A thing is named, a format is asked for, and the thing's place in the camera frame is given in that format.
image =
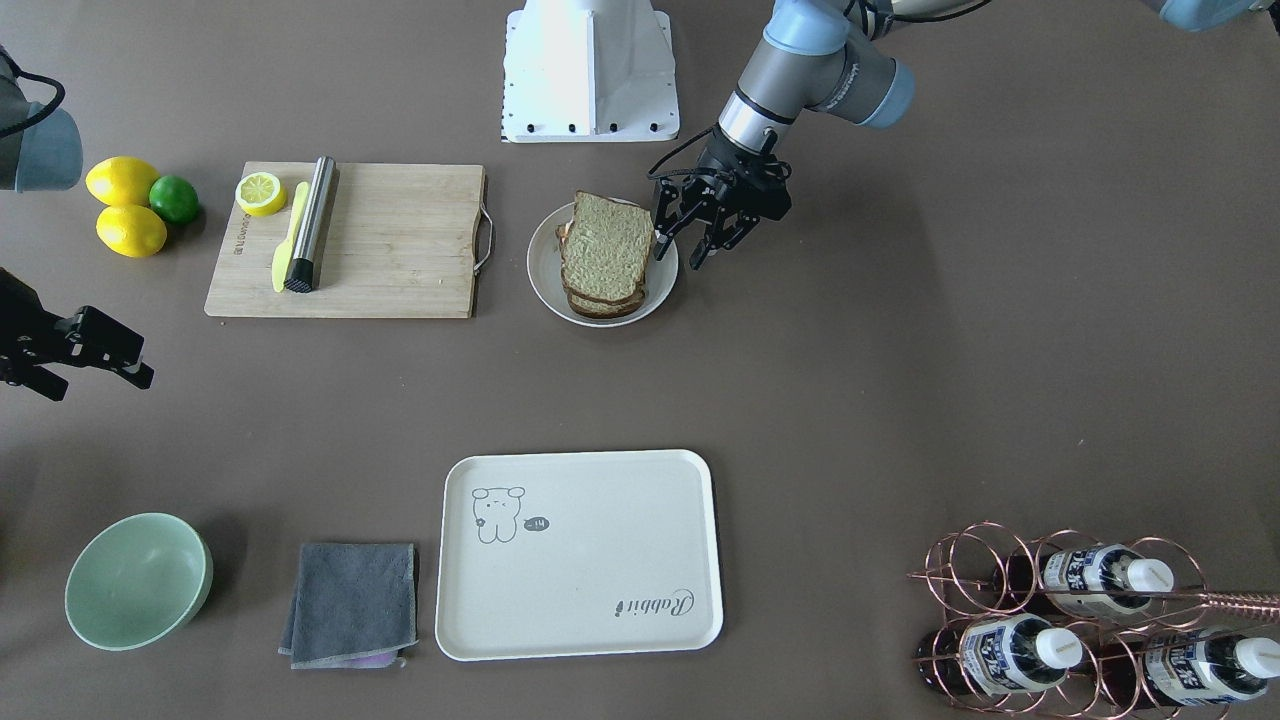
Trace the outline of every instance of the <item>lime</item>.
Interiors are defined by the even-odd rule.
[[[97,217],[97,237],[120,255],[146,258],[164,247],[169,229],[150,208],[113,205]]]
[[[250,173],[236,186],[236,202],[255,218],[284,208],[284,186],[271,173]]]
[[[147,195],[151,209],[166,223],[184,225],[200,214],[196,188],[178,176],[164,176],[151,186]]]
[[[151,183],[159,177],[146,160],[122,155],[93,165],[84,176],[84,186],[108,205],[146,205]]]

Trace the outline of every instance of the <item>bottle label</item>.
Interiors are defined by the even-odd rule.
[[[1180,705],[1226,705],[1257,697],[1235,692],[1213,675],[1204,659],[1207,643],[1199,638],[1216,632],[1216,628],[1206,628],[1155,638],[1143,660],[1151,687]]]
[[[1102,562],[1106,556],[1124,546],[1110,544],[1084,550],[1064,550],[1053,553],[1044,565],[1041,578],[1047,591],[1101,591]],[[1050,602],[1075,618],[1102,618],[1124,620],[1142,607],[1124,607],[1106,593],[1050,594]]]
[[[975,688],[987,694],[1011,694],[1046,691],[1028,678],[1012,661],[1014,628],[1027,615],[1014,615],[987,623],[975,623],[960,641],[960,665]]]

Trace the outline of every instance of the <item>wooden cutting board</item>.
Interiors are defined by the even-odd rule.
[[[338,163],[320,261],[308,293],[271,288],[271,256],[288,231],[293,188],[314,163],[246,163],[288,192],[255,218],[233,205],[205,313],[227,318],[470,318],[481,165]]]

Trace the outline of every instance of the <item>bowl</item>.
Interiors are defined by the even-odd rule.
[[[671,288],[676,286],[676,275],[680,273],[680,254],[675,245],[667,250],[667,256],[662,261],[654,260],[649,254],[649,266],[645,270],[645,296],[634,313],[621,318],[599,320],[579,315],[570,307],[568,297],[564,296],[564,286],[561,283],[559,240],[556,237],[556,225],[564,224],[573,219],[573,204],[563,205],[547,217],[534,237],[529,241],[529,282],[534,286],[543,305],[561,318],[588,328],[616,328],[630,325],[631,323],[648,316],[662,305],[663,300],[671,295]]]
[[[88,644],[111,651],[156,642],[187,624],[209,596],[214,562],[191,525],[164,512],[102,530],[67,578],[67,621]]]

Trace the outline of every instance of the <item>towel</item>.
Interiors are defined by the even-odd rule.
[[[291,667],[387,667],[416,643],[412,544],[302,546],[279,648]]]

